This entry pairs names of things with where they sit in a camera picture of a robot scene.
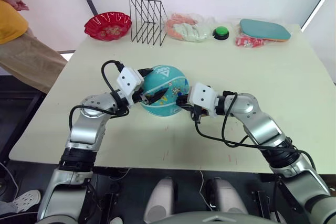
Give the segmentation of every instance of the wire file organizer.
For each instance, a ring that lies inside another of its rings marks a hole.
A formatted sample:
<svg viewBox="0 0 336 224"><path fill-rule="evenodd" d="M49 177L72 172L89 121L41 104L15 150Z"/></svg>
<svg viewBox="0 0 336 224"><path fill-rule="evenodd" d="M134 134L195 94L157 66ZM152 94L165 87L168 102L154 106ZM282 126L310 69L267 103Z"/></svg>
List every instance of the wire file organizer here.
<svg viewBox="0 0 336 224"><path fill-rule="evenodd" d="M166 32L166 11L158 0L130 0L131 40L162 45Z"/></svg>

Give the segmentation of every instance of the yellow shirt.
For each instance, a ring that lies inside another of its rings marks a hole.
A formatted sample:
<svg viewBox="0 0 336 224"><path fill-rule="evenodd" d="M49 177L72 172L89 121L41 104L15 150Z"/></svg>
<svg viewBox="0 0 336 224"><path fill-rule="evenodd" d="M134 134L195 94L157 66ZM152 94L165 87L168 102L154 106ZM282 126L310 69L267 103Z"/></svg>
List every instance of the yellow shirt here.
<svg viewBox="0 0 336 224"><path fill-rule="evenodd" d="M0 44L20 37L27 29L27 20L9 3L0 0Z"/></svg>

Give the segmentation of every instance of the red bowl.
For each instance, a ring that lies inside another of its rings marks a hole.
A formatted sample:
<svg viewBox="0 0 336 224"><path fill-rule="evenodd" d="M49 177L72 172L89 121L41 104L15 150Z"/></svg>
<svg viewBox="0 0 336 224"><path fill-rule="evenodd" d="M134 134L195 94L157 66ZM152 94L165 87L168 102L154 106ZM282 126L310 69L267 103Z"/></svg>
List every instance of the red bowl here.
<svg viewBox="0 0 336 224"><path fill-rule="evenodd" d="M84 32L94 39L111 41L124 36L131 25L131 17L125 13L108 12L91 18Z"/></svg>

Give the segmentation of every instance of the table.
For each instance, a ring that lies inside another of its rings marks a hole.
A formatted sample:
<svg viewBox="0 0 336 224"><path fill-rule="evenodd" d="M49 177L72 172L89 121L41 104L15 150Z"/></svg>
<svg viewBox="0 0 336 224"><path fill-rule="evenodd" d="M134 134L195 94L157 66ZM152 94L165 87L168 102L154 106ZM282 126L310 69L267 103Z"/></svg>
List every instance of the table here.
<svg viewBox="0 0 336 224"><path fill-rule="evenodd" d="M138 69L172 65L182 70L191 84L200 81L219 92L253 94L295 146L311 154L320 174L335 174L336 88L299 26L291 30L288 42L255 49L236 47L232 35L226 41L210 39L202 43L166 37L161 47L130 42L129 34L111 42L88 37L66 65L10 158L58 163L69 134L70 109L91 94L109 91L100 67L114 59ZM114 65L107 70L108 79L116 87L118 71ZM201 131L219 136L222 121L221 116L202 118ZM241 123L230 118L226 138L239 141L244 135ZM129 116L108 122L95 165L270 173L260 151L232 149L199 136L188 112L160 118L139 104Z"/></svg>

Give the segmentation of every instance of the basketball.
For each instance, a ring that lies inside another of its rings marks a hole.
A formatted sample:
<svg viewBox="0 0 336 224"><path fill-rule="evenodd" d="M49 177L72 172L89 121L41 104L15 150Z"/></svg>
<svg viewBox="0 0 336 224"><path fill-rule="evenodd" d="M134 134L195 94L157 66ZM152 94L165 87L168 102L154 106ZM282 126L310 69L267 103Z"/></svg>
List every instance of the basketball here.
<svg viewBox="0 0 336 224"><path fill-rule="evenodd" d="M176 105L178 96L188 94L189 83L184 74L176 67L159 65L144 80L143 94L154 95L160 89L168 88L161 99L151 105L141 103L142 107L157 116L169 116L181 110Z"/></svg>

